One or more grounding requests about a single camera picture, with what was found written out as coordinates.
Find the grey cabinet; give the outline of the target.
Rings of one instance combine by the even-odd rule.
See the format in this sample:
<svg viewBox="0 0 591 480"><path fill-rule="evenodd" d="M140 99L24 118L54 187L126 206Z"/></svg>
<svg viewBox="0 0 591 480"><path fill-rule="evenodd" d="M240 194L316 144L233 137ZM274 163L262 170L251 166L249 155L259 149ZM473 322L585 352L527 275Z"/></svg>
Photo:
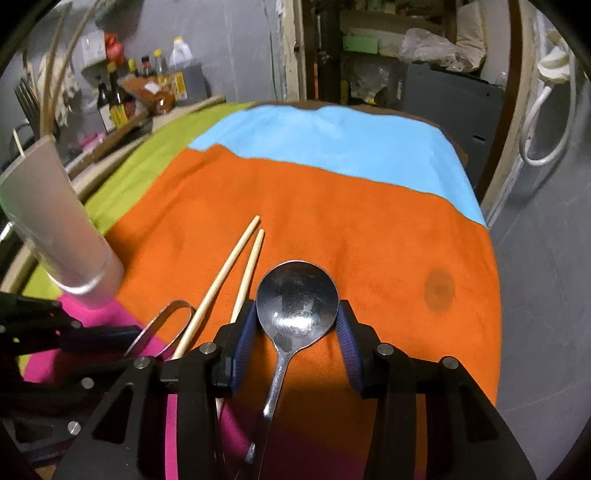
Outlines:
<svg viewBox="0 0 591 480"><path fill-rule="evenodd" d="M438 124L468 156L466 172L478 183L489 157L504 91L476 77L427 64L408 66L403 108Z"/></svg>

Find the clear plastic jug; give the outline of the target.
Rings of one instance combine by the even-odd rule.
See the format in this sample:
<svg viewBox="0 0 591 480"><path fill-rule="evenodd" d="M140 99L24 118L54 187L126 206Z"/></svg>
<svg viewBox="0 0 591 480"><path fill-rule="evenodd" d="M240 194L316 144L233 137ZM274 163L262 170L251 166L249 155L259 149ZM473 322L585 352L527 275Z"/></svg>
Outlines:
<svg viewBox="0 0 591 480"><path fill-rule="evenodd" d="M170 53L168 66L171 69L181 68L192 60L193 55L187 43L181 36L175 37L173 40L173 47Z"/></svg>

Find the translucent white plastic cup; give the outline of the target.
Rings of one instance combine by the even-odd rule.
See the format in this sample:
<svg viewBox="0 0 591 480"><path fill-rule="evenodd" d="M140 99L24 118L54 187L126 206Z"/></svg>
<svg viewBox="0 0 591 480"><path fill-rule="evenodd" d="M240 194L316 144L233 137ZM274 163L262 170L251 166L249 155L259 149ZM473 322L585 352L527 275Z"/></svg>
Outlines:
<svg viewBox="0 0 591 480"><path fill-rule="evenodd" d="M124 268L95 228L44 136L1 174L1 208L52 283L88 309L109 304Z"/></svg>

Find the dark soy sauce bottle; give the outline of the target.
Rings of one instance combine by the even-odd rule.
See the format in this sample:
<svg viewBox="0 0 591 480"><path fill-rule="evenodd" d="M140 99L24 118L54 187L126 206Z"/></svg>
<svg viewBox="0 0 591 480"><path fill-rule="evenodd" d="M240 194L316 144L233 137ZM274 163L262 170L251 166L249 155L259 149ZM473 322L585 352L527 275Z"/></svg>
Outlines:
<svg viewBox="0 0 591 480"><path fill-rule="evenodd" d="M98 94L96 102L97 110L99 112L105 132L110 133L116 128L110 114L110 93L106 87L105 82L100 76L97 76L96 80L98 81Z"/></svg>

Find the metal soup spoon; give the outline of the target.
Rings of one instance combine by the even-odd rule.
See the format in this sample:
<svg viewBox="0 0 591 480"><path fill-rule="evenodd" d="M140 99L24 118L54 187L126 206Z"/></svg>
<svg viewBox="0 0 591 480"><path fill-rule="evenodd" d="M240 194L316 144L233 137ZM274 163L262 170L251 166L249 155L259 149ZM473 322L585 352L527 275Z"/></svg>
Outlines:
<svg viewBox="0 0 591 480"><path fill-rule="evenodd" d="M320 266L290 260L270 269L256 292L256 315L276 350L276 367L263 406L263 420L245 462L259 467L279 403L287 367L294 355L318 342L335 323L339 292Z"/></svg>

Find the wooden chopstick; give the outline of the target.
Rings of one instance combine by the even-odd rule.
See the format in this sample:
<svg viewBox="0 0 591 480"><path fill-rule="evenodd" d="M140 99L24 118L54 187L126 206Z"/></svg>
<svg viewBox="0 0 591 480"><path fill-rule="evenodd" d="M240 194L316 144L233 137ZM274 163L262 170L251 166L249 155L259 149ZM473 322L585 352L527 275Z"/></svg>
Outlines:
<svg viewBox="0 0 591 480"><path fill-rule="evenodd" d="M193 338L197 334L197 330L204 320L204 316L213 303L215 296L217 295L218 291L221 289L222 284L224 283L226 277L228 276L231 268L235 265L235 261L238 259L240 253L242 253L243 248L245 248L246 243L249 241L249 238L252 237L252 233L256 230L257 225L259 225L260 216L256 215L252 218L252 221L249 223L249 226L246 227L245 231L243 231L242 236L238 239L235 244L235 247L231 250L228 258L224 261L221 270L215 276L211 286L208 288L207 293L205 293L204 299L200 302L197 307L197 310L192 315L187 327L183 331L180 340L174 349L174 352L171 356L172 360L176 360L181 358L188 348L192 345Z"/></svg>
<svg viewBox="0 0 591 480"><path fill-rule="evenodd" d="M243 272L242 281L240 281L238 295L236 295L235 305L233 305L229 321L231 324L238 320L240 311L242 311L242 306L249 296L249 289L250 285L252 285L252 278L254 270L256 270L257 260L259 260L260 251L262 251L264 236L266 236L266 231L264 231L263 228L260 228L256 233L256 239L254 239L252 250L250 250L249 260L247 260L245 272Z"/></svg>

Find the green box on shelf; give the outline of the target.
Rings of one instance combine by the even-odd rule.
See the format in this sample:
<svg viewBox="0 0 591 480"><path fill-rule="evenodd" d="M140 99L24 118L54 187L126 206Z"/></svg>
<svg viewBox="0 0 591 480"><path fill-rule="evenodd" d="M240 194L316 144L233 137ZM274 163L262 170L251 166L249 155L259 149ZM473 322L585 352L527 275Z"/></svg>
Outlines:
<svg viewBox="0 0 591 480"><path fill-rule="evenodd" d="M379 53L379 41L372 36L346 34L342 36L342 49L346 52L377 55Z"/></svg>

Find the wooden chopstick on cloth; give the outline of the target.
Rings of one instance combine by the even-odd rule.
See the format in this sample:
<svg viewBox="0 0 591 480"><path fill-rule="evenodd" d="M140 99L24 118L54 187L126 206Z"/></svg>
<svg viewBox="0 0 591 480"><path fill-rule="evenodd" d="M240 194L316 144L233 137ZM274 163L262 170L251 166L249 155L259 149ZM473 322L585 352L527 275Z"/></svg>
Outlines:
<svg viewBox="0 0 591 480"><path fill-rule="evenodd" d="M193 338L197 334L197 330L204 320L204 316L213 303L215 296L217 295L218 291L221 289L222 284L224 283L226 277L228 276L231 268L235 265L235 261L238 259L240 253L242 253L243 248L245 248L246 243L249 241L249 238L252 237L252 233L256 230L257 225L259 225L260 216L256 215L252 218L252 221L249 223L249 226L246 227L245 231L243 231L242 236L238 239L235 244L235 247L231 250L228 258L224 261L221 270L215 276L211 286L208 288L207 293L205 293L204 299L200 302L197 307L197 310L192 315L187 327L183 331L180 340L174 349L174 352L171 356L172 360L176 360L181 358L188 348L192 345Z"/></svg>

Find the multicolour striped cloth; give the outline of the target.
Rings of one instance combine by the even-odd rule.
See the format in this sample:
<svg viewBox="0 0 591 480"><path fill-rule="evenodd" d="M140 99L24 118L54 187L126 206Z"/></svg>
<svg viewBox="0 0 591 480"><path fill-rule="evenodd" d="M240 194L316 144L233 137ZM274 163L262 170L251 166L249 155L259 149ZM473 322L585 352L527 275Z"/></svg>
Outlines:
<svg viewBox="0 0 591 480"><path fill-rule="evenodd" d="M410 357L451 355L495 403L502 308L493 246L455 147L436 127L338 106L218 105L165 127L86 204L125 268L114 303L76 307L38 267L27 296L82 320L146 324L197 306L231 247L262 218L252 292L271 267L331 275L356 318ZM290 361L261 479L362 479L376 416L349 383L335 329Z"/></svg>

